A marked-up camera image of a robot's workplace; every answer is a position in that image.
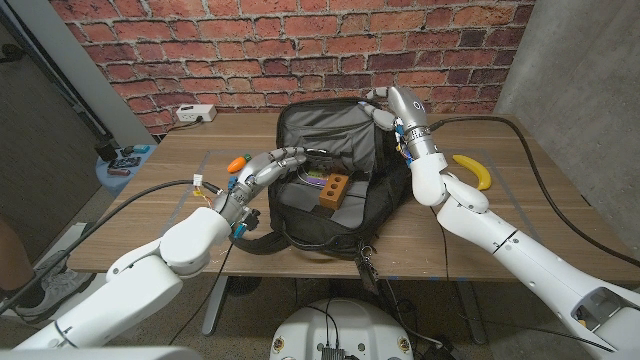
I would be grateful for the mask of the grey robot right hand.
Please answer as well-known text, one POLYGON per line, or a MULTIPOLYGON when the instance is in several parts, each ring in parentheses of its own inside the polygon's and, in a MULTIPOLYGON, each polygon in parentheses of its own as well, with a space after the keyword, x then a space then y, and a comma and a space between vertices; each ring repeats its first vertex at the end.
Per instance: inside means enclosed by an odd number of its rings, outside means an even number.
POLYGON ((373 100, 376 97, 387 100, 389 111, 378 109, 366 101, 360 101, 358 105, 382 130, 394 130, 394 122, 397 118, 402 120, 405 131, 427 125, 426 110, 420 98, 409 88, 377 87, 366 95, 367 100, 373 100))

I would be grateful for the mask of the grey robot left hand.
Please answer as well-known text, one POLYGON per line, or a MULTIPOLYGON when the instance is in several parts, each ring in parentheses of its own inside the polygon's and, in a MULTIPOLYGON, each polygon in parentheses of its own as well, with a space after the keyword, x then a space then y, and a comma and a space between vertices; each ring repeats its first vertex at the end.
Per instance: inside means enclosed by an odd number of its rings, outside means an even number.
POLYGON ((245 165, 229 193, 247 204, 275 180, 296 170, 306 159, 303 147, 284 147, 263 152, 245 165))

